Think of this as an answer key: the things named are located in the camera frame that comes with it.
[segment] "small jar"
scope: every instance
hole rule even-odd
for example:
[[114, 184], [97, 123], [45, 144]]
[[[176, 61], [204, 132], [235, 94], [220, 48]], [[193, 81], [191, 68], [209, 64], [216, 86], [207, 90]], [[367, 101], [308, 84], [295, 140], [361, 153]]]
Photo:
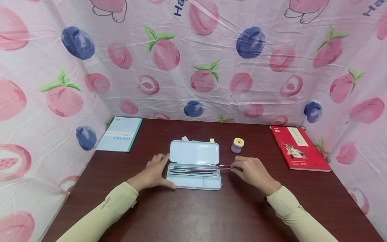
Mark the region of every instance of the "small jar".
[[242, 147], [245, 145], [245, 141], [241, 138], [235, 138], [233, 144], [231, 145], [231, 151], [239, 154], [242, 151]]

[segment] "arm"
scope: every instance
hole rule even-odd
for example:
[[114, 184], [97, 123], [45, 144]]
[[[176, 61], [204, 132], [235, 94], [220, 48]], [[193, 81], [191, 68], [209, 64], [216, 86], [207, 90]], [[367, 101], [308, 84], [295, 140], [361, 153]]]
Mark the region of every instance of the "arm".
[[337, 242], [304, 208], [286, 187], [274, 180], [257, 158], [236, 156], [231, 171], [262, 190], [267, 201], [300, 242]]
[[81, 218], [57, 242], [97, 242], [103, 233], [136, 204], [139, 192], [148, 187], [176, 185], [161, 177], [169, 155], [153, 156], [146, 168], [135, 177], [115, 187], [100, 205]]

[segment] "wooden table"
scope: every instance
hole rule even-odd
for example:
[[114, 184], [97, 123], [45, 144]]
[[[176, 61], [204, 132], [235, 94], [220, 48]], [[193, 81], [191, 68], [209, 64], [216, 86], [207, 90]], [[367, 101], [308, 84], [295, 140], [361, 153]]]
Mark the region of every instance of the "wooden table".
[[[268, 126], [150, 119], [143, 120], [130, 153], [95, 152], [43, 241], [58, 239], [115, 186], [139, 173], [154, 154], [168, 153], [170, 142], [183, 136], [214, 138], [220, 145], [220, 164], [233, 162], [232, 140], [243, 138], [241, 155], [259, 158], [338, 241], [383, 241], [333, 172], [290, 170]], [[146, 189], [100, 241], [298, 241], [263, 197], [228, 171], [222, 172], [219, 191]]]

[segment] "yellow lid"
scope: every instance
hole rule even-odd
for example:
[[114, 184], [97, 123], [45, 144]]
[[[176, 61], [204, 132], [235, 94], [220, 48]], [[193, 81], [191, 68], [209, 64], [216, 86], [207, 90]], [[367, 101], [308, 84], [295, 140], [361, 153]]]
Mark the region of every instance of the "yellow lid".
[[235, 138], [234, 145], [236, 145], [238, 147], [243, 147], [245, 145], [245, 141], [242, 140], [241, 138]]

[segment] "beige sleeve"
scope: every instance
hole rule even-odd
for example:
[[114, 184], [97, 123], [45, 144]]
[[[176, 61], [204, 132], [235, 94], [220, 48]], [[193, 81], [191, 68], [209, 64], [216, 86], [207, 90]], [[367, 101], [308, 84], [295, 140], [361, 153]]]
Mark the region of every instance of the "beige sleeve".
[[305, 211], [286, 187], [282, 186], [268, 196], [267, 201], [300, 242], [337, 242], [333, 235]]
[[138, 192], [126, 182], [115, 187], [105, 201], [81, 218], [57, 242], [98, 242], [103, 233], [136, 204]]

